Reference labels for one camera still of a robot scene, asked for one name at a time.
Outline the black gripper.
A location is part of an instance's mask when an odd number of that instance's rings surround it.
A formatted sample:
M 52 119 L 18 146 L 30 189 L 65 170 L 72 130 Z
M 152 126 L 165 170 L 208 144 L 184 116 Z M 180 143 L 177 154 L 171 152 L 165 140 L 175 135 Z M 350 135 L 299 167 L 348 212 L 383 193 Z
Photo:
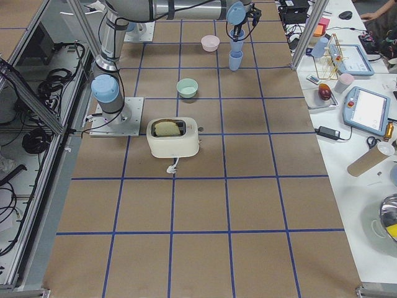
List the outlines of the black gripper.
M 261 10 L 257 8 L 254 4 L 250 4 L 248 6 L 245 6 L 246 12 L 244 15 L 244 19 L 239 22 L 237 25 L 234 25 L 233 28 L 233 41 L 238 42 L 243 39 L 243 29 L 242 26 L 245 23 L 249 22 L 249 19 L 252 20 L 252 26 L 255 29 L 257 24 L 259 23 L 261 19 Z

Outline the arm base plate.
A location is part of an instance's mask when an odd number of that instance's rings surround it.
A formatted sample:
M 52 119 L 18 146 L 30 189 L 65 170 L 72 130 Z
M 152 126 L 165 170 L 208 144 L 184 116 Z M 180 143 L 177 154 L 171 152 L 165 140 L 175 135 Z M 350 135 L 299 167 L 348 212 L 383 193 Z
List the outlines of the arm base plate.
M 152 42 L 154 37 L 155 22 L 132 23 L 130 22 L 124 37 L 125 43 Z
M 93 118 L 94 128 L 89 131 L 89 135 L 91 137 L 137 137 L 140 132 L 143 104 L 143 97 L 126 97 L 122 113 L 110 124 L 107 120 L 112 118 L 107 114 L 105 117 L 100 115 Z

